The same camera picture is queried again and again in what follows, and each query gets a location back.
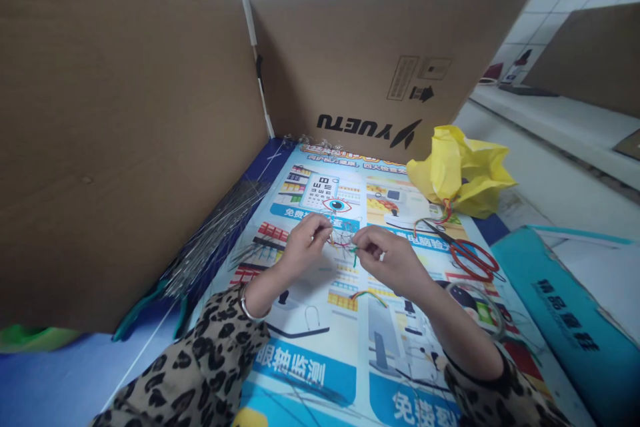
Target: scissors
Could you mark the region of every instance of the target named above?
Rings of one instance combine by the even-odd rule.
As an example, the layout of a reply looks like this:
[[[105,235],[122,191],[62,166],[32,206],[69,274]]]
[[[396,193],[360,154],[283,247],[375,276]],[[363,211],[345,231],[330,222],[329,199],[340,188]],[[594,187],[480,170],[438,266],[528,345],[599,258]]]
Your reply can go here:
[[[493,282],[493,278],[497,278],[502,282],[506,282],[505,278],[498,274],[498,270],[500,270],[500,266],[495,261],[490,254],[488,254],[482,247],[470,242],[469,240],[462,240],[451,237],[450,235],[445,234],[445,232],[440,232],[436,227],[432,226],[429,222],[424,222],[427,224],[427,227],[431,230],[432,233],[438,235],[444,242],[449,244],[449,250],[451,251],[451,255],[453,256],[453,260],[455,263],[465,272],[467,272],[471,277],[480,282]],[[481,259],[475,252],[481,252],[488,260]],[[480,274],[474,272],[470,267],[463,262],[460,257],[467,259],[474,266],[478,267],[482,272],[485,273],[483,277]]]

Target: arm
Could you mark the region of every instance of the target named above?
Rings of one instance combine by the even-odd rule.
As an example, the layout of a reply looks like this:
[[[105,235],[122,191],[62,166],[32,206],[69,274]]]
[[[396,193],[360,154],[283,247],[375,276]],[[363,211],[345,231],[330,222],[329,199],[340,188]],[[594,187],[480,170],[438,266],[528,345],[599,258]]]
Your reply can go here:
[[[246,287],[212,296],[196,326],[120,389],[91,425],[231,424],[253,358],[269,340],[267,326],[250,317],[267,315],[275,299],[320,255],[330,233],[326,218],[305,217],[291,232],[279,262]]]
[[[355,234],[353,243],[360,264],[371,275],[418,305],[429,318],[451,360],[445,379],[466,417],[478,425],[511,425],[508,421],[538,425],[541,419],[555,422],[548,425],[568,425],[489,335],[433,281],[406,239],[369,226]]]

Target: red scissors handle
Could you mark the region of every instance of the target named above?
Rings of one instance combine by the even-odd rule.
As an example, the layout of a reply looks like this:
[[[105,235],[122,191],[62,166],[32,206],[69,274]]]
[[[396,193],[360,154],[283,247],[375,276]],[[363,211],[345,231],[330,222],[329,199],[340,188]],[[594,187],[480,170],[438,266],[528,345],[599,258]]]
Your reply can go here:
[[[475,249],[477,252],[482,253],[491,263],[487,263],[485,260],[481,259],[472,249]],[[468,240],[458,239],[451,243],[451,255],[455,260],[455,263],[460,266],[462,270],[467,272],[471,277],[479,280],[481,282],[492,282],[493,281],[493,272],[497,272],[500,270],[498,263],[495,261],[491,255],[489,255],[482,247],[474,244],[473,242],[469,242]],[[486,274],[486,276],[482,276],[471,268],[467,267],[467,265],[460,260],[460,257],[469,260],[473,265],[478,267],[482,272]]]

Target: yuetu logo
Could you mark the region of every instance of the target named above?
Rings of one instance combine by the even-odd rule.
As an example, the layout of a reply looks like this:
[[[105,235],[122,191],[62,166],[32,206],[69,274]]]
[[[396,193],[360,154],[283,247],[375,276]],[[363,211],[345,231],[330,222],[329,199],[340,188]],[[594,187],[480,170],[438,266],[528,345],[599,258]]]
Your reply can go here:
[[[327,130],[337,130],[343,131],[345,133],[356,133],[357,135],[366,135],[367,137],[375,138],[383,138],[386,140],[391,139],[391,129],[393,125],[388,123],[385,127],[378,133],[378,124],[377,122],[371,120],[360,120],[354,118],[347,118],[347,122],[343,128],[342,122],[344,117],[338,117],[333,121],[333,118],[330,115],[320,115],[318,117],[318,128],[324,128]],[[394,148],[398,143],[405,141],[405,149],[411,145],[414,136],[414,129],[418,126],[418,124],[422,122],[422,119],[413,122],[411,125],[403,128],[401,131],[396,133],[393,141],[391,142],[390,148]]]

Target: eye illustration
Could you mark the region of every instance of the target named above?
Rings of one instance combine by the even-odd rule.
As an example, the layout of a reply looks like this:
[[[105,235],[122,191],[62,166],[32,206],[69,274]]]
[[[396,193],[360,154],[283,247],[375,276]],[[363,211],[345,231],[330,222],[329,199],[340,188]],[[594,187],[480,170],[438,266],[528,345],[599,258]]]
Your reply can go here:
[[[326,199],[322,204],[327,209],[333,210],[336,212],[345,212],[345,211],[351,210],[351,206],[344,200],[340,200],[340,199]]]

